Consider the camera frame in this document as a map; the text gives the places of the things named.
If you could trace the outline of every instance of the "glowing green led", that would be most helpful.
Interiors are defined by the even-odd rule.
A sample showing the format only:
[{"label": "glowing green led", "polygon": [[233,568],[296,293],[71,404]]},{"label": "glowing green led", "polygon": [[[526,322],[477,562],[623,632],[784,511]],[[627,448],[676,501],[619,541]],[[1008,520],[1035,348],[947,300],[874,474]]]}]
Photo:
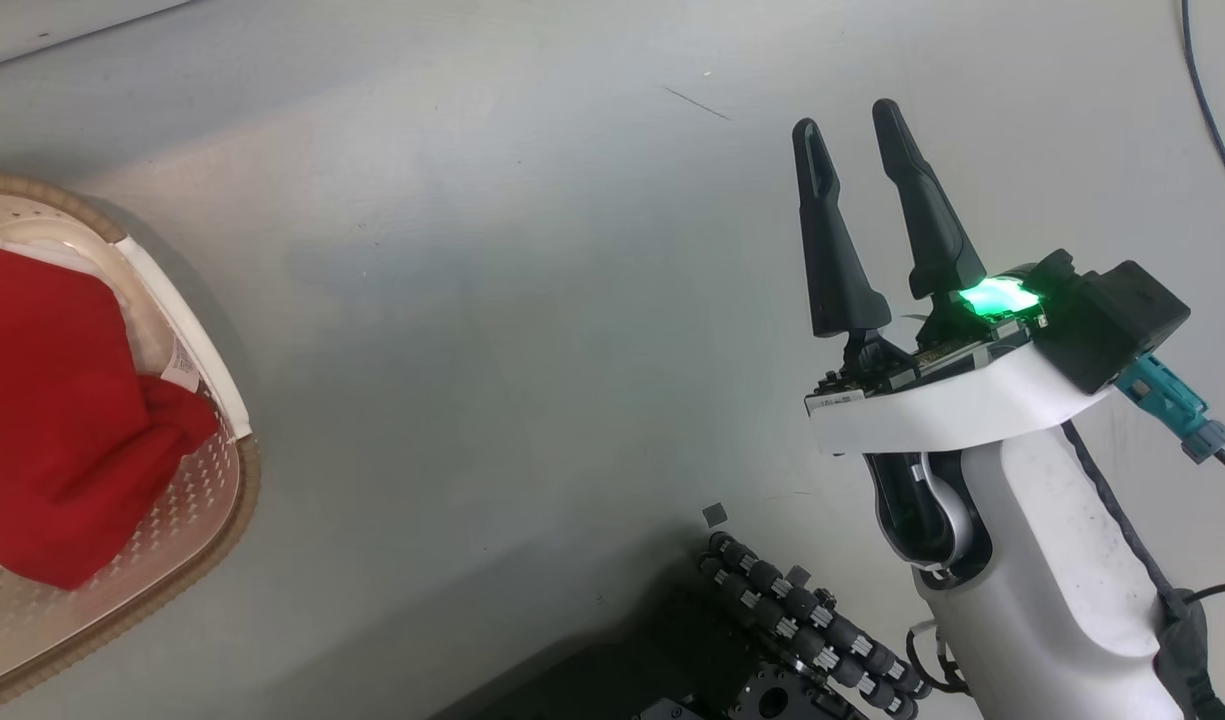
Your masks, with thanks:
[{"label": "glowing green led", "polygon": [[976,315],[1018,313],[1018,311],[1038,305],[1038,295],[1024,291],[1016,278],[997,277],[981,280],[978,287],[959,291]]}]

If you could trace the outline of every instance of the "floor scratch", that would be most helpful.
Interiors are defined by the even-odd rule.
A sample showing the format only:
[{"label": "floor scratch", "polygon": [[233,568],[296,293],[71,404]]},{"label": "floor scratch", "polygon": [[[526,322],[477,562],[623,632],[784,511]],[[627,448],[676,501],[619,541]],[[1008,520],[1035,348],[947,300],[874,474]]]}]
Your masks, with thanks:
[{"label": "floor scratch", "polygon": [[731,119],[731,118],[728,118],[728,116],[726,116],[725,114],[722,114],[722,113],[720,113],[720,111],[718,111],[718,110],[712,110],[712,109],[709,109],[709,108],[707,108],[707,107],[704,107],[704,105],[699,104],[699,102],[697,102],[697,100],[693,100],[693,99],[691,99],[691,97],[687,97],[687,96],[682,94],[682,92],[679,92],[679,91],[676,91],[676,89],[671,89],[671,88],[668,88],[666,86],[662,86],[662,89],[663,89],[663,91],[665,91],[665,92],[668,92],[668,94],[671,94],[671,96],[676,96],[676,97],[682,97],[682,99],[685,99],[685,100],[688,100],[688,102],[691,102],[691,104],[693,104],[693,105],[698,107],[698,108],[699,108],[699,109],[702,109],[702,110],[706,110],[706,111],[707,111],[707,113],[709,113],[710,115],[718,115],[719,118],[723,118],[723,119],[725,119],[725,120],[726,120],[728,122],[731,122],[731,121],[733,121],[733,119]]}]

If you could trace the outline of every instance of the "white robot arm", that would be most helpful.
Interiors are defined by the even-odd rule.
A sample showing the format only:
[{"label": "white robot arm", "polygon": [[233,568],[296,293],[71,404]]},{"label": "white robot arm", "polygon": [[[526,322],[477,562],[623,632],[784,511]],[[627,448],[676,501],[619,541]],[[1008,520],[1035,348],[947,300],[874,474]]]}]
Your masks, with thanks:
[{"label": "white robot arm", "polygon": [[987,278],[900,109],[878,100],[873,124],[910,234],[910,290],[933,310],[916,351],[878,334],[891,311],[805,119],[794,147],[813,332],[849,338],[842,370],[805,398],[818,446],[865,456],[883,533],[987,720],[1225,718],[1161,680],[1159,638],[1188,610],[1057,430],[1118,384],[1194,460],[1220,454],[1225,427],[1152,355],[1188,307],[1138,264],[1078,276],[1066,251]]}]

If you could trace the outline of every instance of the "white label sticker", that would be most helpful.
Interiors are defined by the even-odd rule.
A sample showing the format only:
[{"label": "white label sticker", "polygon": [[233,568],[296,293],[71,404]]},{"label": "white label sticker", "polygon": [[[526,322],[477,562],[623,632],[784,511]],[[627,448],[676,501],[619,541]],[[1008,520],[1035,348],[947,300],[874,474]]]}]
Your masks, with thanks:
[{"label": "white label sticker", "polygon": [[190,359],[190,351],[179,338],[173,338],[172,360],[168,361],[168,370],[164,370],[159,377],[190,392],[198,392],[198,369],[195,367],[195,361]]}]

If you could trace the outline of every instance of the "laundry basket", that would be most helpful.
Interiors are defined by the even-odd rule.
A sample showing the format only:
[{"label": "laundry basket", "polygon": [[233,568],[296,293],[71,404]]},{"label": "laundry basket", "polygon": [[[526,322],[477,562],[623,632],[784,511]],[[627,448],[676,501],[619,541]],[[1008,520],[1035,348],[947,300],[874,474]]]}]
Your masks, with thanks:
[{"label": "laundry basket", "polygon": [[138,372],[197,369],[218,432],[184,457],[127,546],[77,591],[0,566],[0,705],[159,610],[232,551],[256,506],[260,464],[247,410],[208,334],[159,266],[81,197],[0,176],[0,246],[48,242],[99,266],[123,306]]}]

